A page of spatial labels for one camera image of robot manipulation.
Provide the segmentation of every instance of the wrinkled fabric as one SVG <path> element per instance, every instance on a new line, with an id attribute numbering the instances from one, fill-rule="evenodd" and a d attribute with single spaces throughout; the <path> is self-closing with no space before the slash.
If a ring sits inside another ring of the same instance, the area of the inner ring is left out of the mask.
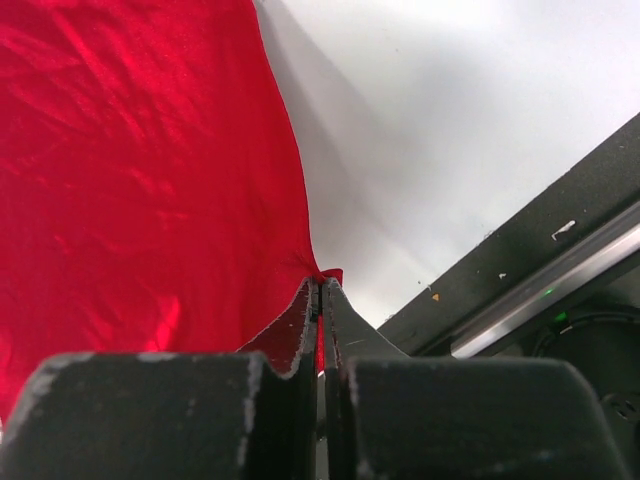
<path id="1" fill-rule="evenodd" d="M 0 418 L 73 351 L 229 351 L 321 279 L 250 0 L 9 0 Z"/>

